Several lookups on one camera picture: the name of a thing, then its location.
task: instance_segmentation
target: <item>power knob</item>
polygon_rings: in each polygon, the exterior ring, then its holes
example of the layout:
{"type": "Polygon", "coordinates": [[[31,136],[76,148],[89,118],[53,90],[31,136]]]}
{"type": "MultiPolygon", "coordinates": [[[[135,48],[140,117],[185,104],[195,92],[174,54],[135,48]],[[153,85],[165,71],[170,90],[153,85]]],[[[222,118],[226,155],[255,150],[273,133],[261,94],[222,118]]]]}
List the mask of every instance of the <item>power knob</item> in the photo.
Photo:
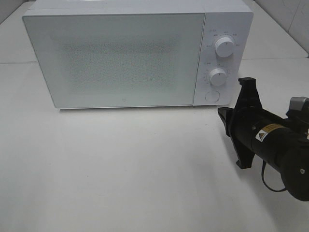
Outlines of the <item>power knob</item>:
{"type": "Polygon", "coordinates": [[[214,86],[221,86],[226,82],[227,74],[224,69],[216,68],[208,74],[209,81],[214,86]]]}
{"type": "Polygon", "coordinates": [[[224,36],[215,41],[216,53],[220,57],[228,57],[234,52],[234,39],[230,36],[224,36]]]}

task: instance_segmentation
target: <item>cable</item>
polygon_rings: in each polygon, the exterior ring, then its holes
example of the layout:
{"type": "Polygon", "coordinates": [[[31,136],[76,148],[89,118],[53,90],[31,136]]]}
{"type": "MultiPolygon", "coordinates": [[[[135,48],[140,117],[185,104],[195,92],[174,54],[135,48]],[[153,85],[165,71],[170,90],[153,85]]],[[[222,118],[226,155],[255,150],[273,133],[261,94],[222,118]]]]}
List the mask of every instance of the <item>cable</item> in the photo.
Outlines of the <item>cable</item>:
{"type": "Polygon", "coordinates": [[[280,189],[280,190],[275,190],[275,189],[272,189],[271,187],[269,187],[265,180],[264,180],[264,172],[265,172],[265,167],[266,167],[266,162],[263,160],[263,165],[262,165],[262,172],[261,172],[261,177],[262,177],[262,181],[264,183],[264,185],[271,191],[273,192],[283,192],[283,191],[286,191],[286,188],[283,188],[283,189],[280,189]]]}

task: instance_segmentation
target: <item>white knob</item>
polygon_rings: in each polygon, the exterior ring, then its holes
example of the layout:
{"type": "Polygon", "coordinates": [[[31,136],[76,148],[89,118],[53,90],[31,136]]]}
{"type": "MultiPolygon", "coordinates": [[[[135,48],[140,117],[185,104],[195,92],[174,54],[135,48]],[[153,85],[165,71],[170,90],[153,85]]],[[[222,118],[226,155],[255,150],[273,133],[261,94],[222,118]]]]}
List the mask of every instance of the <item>white knob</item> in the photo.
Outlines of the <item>white knob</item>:
{"type": "Polygon", "coordinates": [[[215,44],[216,53],[220,57],[228,57],[234,52],[234,39],[229,36],[219,38],[215,44]]]}
{"type": "Polygon", "coordinates": [[[214,86],[221,86],[226,82],[227,74],[224,69],[216,68],[209,73],[209,81],[214,86]]]}

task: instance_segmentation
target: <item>white microwave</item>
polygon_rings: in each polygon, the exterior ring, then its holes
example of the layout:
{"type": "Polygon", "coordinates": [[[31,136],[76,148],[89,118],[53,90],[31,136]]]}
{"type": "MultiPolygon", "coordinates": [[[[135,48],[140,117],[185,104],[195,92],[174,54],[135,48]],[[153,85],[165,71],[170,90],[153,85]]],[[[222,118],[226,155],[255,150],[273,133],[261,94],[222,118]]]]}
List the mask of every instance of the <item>white microwave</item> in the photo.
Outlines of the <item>white microwave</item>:
{"type": "Polygon", "coordinates": [[[71,109],[228,104],[252,17],[241,0],[37,0],[23,21],[71,109]]]}

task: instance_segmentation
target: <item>warning label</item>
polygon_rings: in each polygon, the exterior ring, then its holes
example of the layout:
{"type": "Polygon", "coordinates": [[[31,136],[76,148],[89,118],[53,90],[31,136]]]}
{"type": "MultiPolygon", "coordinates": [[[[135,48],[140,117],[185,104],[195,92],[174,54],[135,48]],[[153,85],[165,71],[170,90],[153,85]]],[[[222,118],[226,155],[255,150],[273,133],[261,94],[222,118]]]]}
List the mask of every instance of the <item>warning label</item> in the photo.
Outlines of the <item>warning label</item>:
{"type": "Polygon", "coordinates": [[[256,135],[256,139],[260,142],[262,142],[266,136],[271,133],[272,131],[278,129],[278,128],[283,128],[284,126],[277,124],[277,123],[272,123],[267,126],[264,126],[256,135]]]}
{"type": "Polygon", "coordinates": [[[260,130],[260,131],[258,132],[258,134],[256,135],[256,139],[257,139],[258,141],[262,142],[262,141],[265,139],[266,135],[268,135],[268,133],[267,133],[266,131],[260,130]]]}

